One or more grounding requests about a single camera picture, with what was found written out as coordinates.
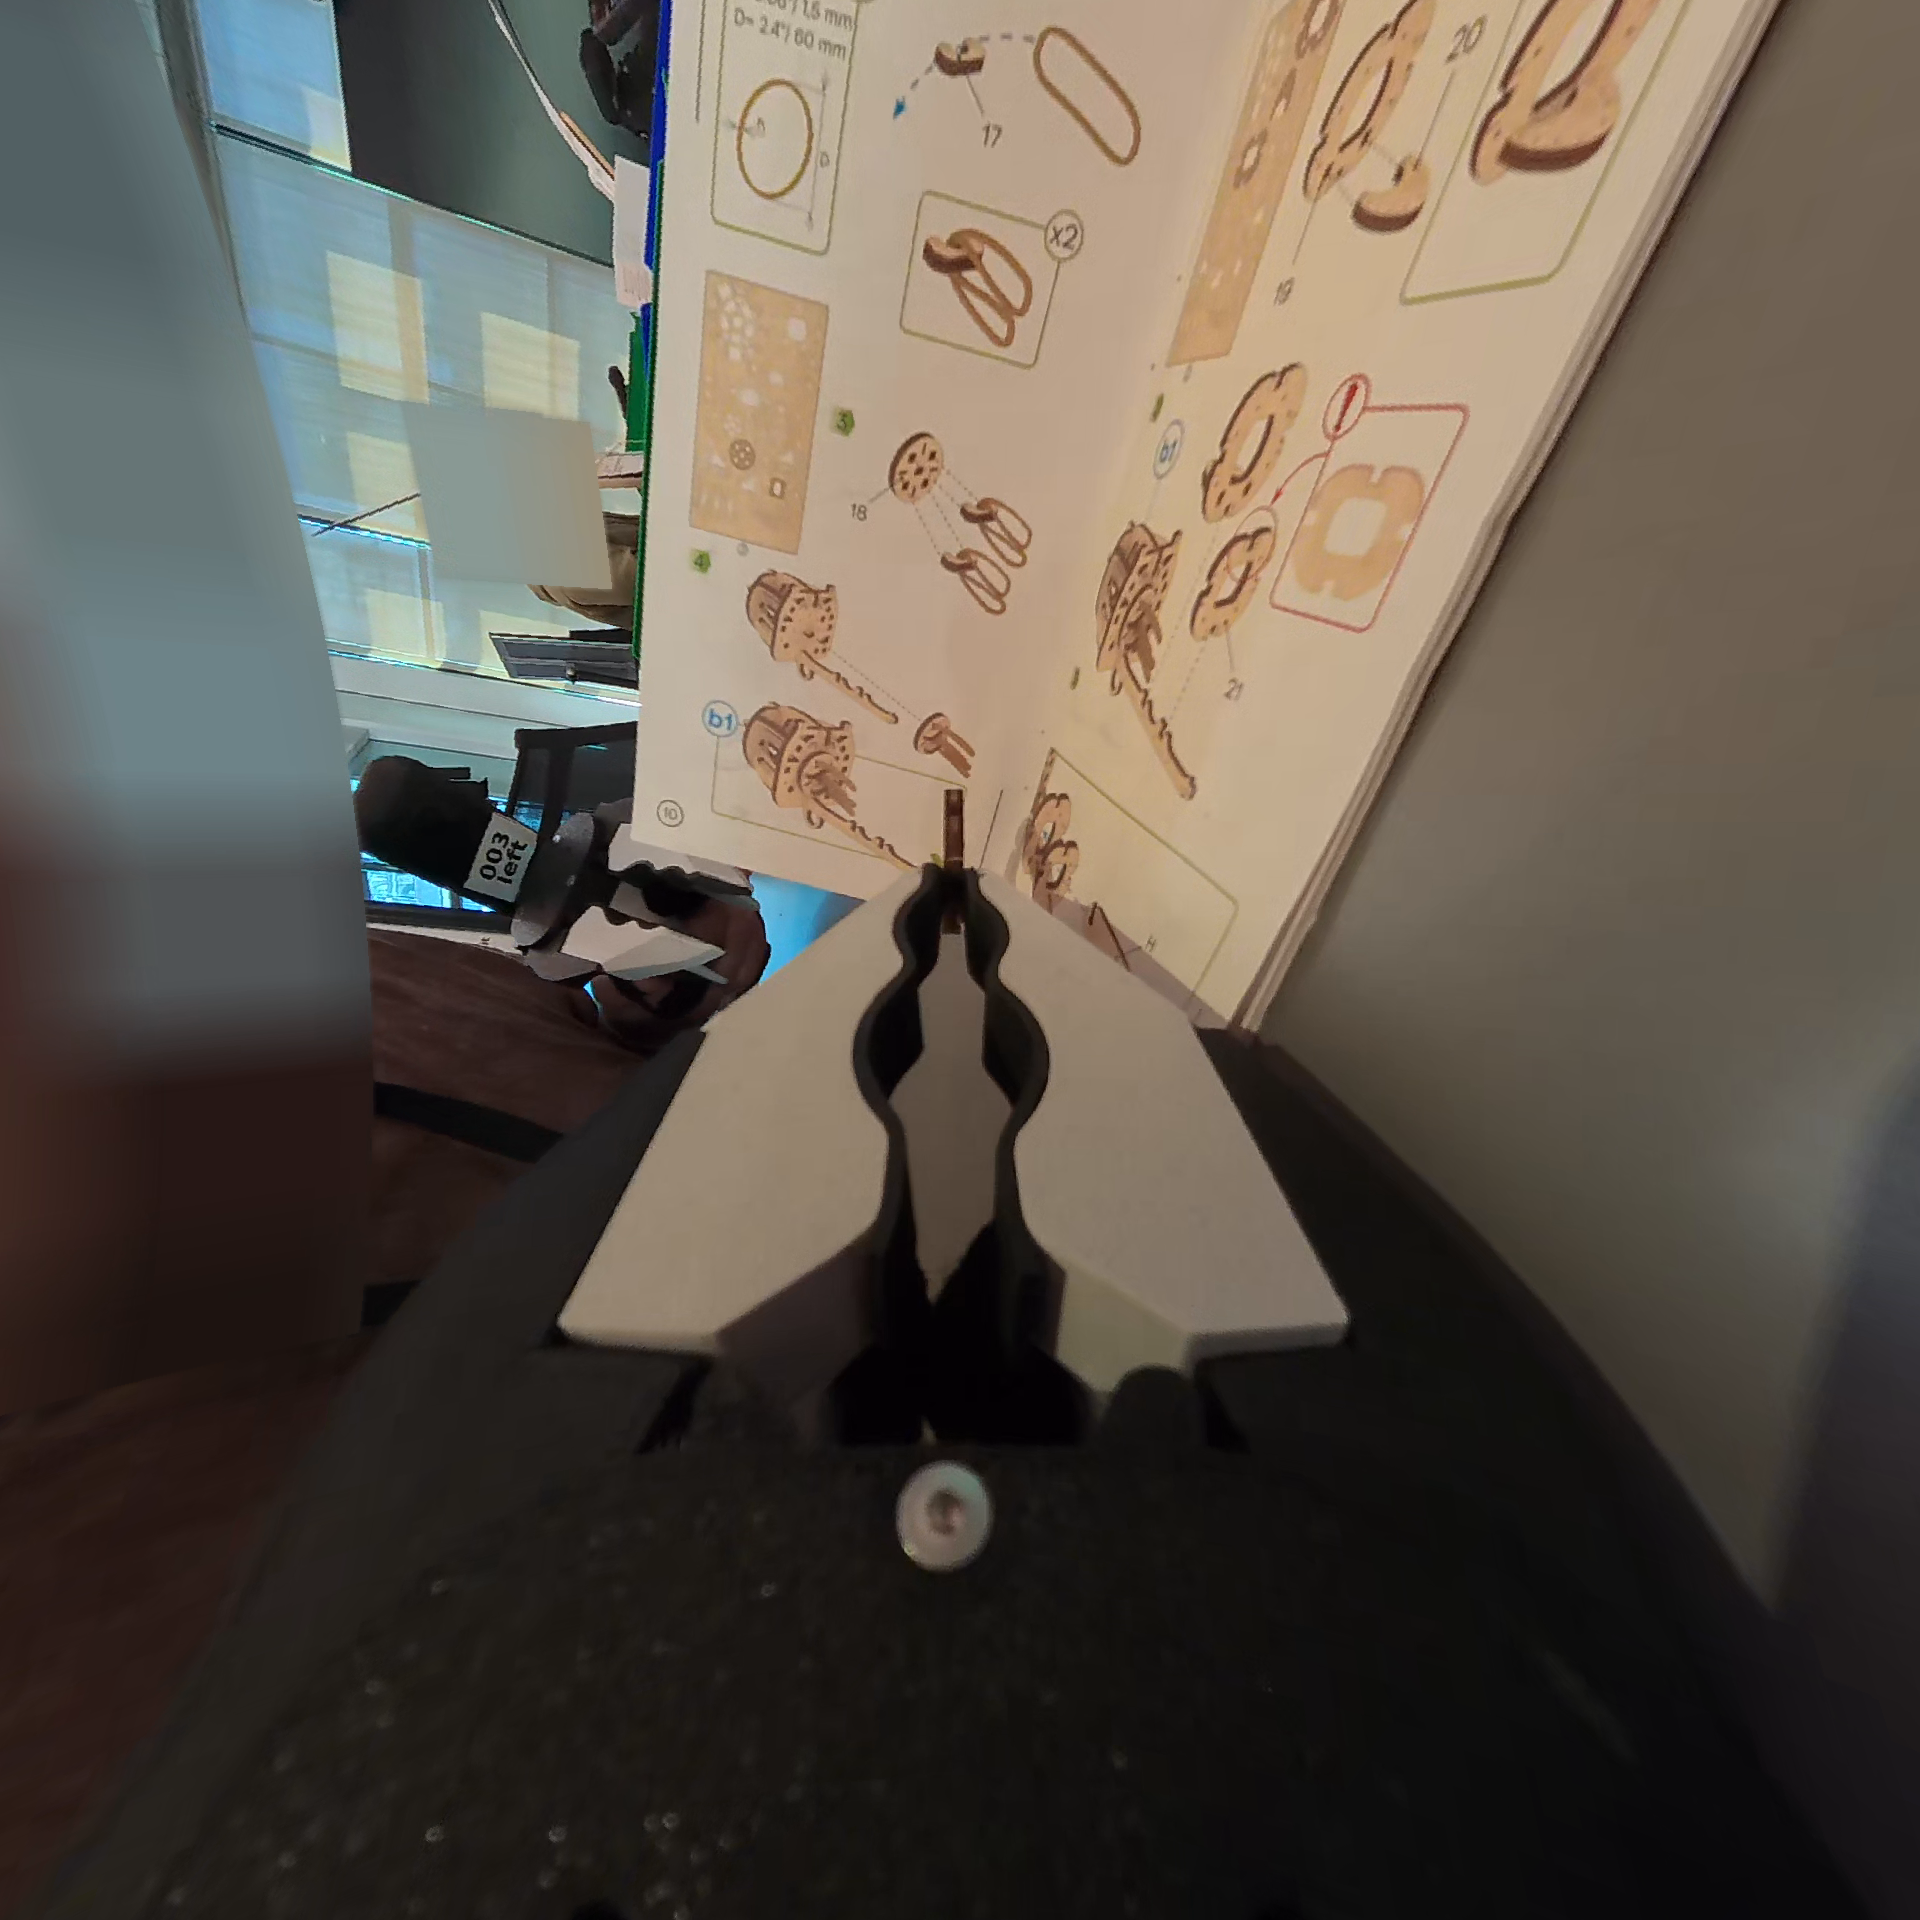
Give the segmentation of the open assembly instruction booklet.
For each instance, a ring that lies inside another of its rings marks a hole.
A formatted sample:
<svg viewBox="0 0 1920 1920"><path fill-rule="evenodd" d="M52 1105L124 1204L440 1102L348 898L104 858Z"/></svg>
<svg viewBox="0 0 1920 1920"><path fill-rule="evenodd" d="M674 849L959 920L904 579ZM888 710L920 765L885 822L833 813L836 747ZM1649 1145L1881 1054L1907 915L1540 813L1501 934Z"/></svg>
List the open assembly instruction booklet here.
<svg viewBox="0 0 1920 1920"><path fill-rule="evenodd" d="M674 2L634 817L1257 1027L1776 2Z"/></svg>

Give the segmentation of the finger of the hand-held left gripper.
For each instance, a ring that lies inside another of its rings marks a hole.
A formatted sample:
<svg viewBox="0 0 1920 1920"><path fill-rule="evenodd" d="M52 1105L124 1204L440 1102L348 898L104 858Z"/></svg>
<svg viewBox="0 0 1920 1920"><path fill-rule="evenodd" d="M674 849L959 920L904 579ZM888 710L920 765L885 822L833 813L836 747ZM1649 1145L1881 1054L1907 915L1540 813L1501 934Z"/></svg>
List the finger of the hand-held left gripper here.
<svg viewBox="0 0 1920 1920"><path fill-rule="evenodd" d="M651 976L692 973L725 985L713 960L720 943L703 943L668 923L579 918L541 943L517 946L523 965L549 982L589 982L611 976L644 982Z"/></svg>
<svg viewBox="0 0 1920 1920"><path fill-rule="evenodd" d="M690 920L710 907L754 918L754 887L743 868L648 845L634 838L625 817L595 817L590 833L606 868L590 879L590 904L611 920Z"/></svg>

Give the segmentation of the black chair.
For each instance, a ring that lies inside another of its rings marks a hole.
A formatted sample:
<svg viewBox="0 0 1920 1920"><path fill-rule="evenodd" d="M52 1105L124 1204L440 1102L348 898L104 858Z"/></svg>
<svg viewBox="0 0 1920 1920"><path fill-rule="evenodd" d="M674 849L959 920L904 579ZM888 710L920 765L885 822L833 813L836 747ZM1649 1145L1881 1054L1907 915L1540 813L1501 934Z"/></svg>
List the black chair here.
<svg viewBox="0 0 1920 1920"><path fill-rule="evenodd" d="M551 838L575 813L615 826L634 807L637 725L517 726L513 780L501 810Z"/></svg>

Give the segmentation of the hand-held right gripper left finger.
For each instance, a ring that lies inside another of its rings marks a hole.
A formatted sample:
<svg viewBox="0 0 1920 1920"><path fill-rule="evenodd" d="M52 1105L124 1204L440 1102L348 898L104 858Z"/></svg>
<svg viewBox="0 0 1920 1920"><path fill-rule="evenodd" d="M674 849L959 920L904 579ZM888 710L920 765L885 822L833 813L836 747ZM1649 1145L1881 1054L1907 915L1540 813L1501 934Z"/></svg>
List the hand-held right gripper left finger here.
<svg viewBox="0 0 1920 1920"><path fill-rule="evenodd" d="M700 1032L560 1311L803 1418L920 1295L895 1090L923 1054L940 871L904 875Z"/></svg>

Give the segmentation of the blue board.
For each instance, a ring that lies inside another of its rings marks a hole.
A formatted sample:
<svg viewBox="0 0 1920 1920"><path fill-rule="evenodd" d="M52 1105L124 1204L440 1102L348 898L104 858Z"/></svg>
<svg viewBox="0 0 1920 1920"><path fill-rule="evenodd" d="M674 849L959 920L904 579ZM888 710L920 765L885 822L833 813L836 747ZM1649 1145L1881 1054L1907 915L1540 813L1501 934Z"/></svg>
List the blue board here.
<svg viewBox="0 0 1920 1920"><path fill-rule="evenodd" d="M658 250L660 250L660 195L666 178L666 62L671 46L671 2L658 2L654 9L654 42L651 42L651 68L648 68L648 188L647 188L647 215L644 215L644 303L651 308L658 299Z"/></svg>

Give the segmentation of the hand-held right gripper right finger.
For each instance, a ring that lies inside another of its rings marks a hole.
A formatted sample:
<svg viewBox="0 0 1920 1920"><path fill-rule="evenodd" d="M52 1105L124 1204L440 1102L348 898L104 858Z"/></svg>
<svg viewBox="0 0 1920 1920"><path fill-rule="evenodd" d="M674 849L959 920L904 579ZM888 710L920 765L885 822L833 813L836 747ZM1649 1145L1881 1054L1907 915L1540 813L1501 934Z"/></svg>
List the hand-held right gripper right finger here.
<svg viewBox="0 0 1920 1920"><path fill-rule="evenodd" d="M1341 1343L1350 1314L1200 1041L1200 1001L1103 907L976 889L1003 939L982 988L1042 1041L1037 1090L1011 1093L1011 1183L1051 1357L1104 1402L1142 1369Z"/></svg>

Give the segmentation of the dark monitor screen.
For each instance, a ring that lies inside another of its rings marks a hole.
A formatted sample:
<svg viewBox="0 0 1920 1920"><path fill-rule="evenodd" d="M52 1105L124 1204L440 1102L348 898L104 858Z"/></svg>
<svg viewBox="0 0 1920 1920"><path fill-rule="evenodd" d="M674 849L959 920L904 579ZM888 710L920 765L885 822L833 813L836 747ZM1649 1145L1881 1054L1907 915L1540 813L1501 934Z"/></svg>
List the dark monitor screen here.
<svg viewBox="0 0 1920 1920"><path fill-rule="evenodd" d="M352 169L611 262L615 165L648 165L660 2L332 2Z"/></svg>

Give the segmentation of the green board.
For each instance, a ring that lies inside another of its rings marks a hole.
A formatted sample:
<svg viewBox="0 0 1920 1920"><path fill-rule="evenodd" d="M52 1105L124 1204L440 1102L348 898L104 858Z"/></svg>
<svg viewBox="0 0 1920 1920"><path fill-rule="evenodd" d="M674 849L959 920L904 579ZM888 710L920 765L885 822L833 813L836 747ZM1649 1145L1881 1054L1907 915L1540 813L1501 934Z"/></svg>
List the green board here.
<svg viewBox="0 0 1920 1920"><path fill-rule="evenodd" d="M629 454L641 455L637 474L637 533L634 533L634 612L631 612L631 656L644 659L644 585L648 563L648 487L654 475L651 426L654 426L654 383L658 383L658 299L634 311L629 341L629 399L625 430Z"/></svg>

